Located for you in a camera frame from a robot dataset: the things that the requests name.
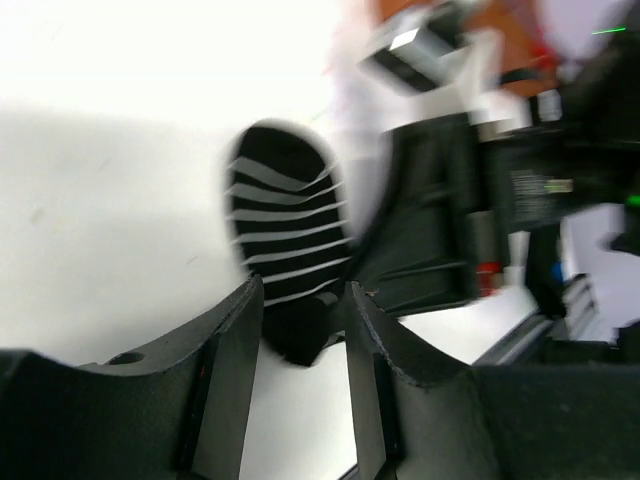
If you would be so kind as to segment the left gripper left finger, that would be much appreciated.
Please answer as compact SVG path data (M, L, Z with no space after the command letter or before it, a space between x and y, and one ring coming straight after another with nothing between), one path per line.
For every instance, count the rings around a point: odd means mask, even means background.
M263 285L105 364L1 354L5 479L235 479L260 343Z

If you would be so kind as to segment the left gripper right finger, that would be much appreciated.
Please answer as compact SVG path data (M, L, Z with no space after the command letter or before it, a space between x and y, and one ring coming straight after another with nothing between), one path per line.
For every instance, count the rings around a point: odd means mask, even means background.
M347 286L346 349L363 479L635 479L639 328L547 339L468 365Z

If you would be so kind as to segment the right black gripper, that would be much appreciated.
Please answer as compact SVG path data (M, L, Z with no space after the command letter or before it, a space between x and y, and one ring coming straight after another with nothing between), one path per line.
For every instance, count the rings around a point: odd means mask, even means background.
M482 140L464 113L396 128L380 206L349 267L384 311L404 316L487 296L511 263L509 237L530 235L525 286L550 318L566 314L554 275L573 197L553 128Z

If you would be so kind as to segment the black white striped sock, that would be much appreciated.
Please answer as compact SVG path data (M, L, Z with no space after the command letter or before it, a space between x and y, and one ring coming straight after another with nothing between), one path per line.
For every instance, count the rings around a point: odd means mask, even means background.
M310 131L263 120L235 141L227 178L233 243L264 286L262 338L309 367L337 332L331 311L352 257L333 166Z

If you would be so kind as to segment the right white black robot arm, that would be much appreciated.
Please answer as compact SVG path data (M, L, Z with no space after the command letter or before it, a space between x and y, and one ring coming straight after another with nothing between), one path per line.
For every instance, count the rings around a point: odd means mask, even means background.
M500 83L558 92L560 116L489 141L463 113L396 128L387 189L352 279L393 315L463 306L502 271L509 235L526 231L525 286L544 318L564 319L552 271L560 220L625 203L639 188L639 101L627 83L639 69L638 3L570 82L533 1L393 1L383 10L369 59L414 90L445 83L446 56L485 29L504 39Z

